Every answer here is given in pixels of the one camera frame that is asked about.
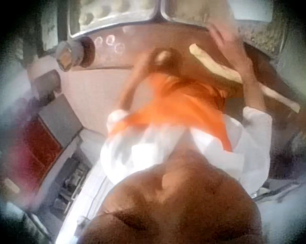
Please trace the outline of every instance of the person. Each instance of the person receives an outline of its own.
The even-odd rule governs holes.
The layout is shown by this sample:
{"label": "person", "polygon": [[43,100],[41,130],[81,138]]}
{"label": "person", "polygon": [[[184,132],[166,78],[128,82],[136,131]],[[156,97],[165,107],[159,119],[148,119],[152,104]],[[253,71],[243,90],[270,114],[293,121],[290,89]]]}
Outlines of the person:
{"label": "person", "polygon": [[[262,243],[250,194],[268,177],[272,119],[237,31],[207,28],[242,76],[243,124],[222,113],[224,90],[182,77],[171,58],[157,68],[156,50],[143,54],[108,117],[101,164],[116,185],[80,243]],[[147,77],[154,98],[130,113]]]}

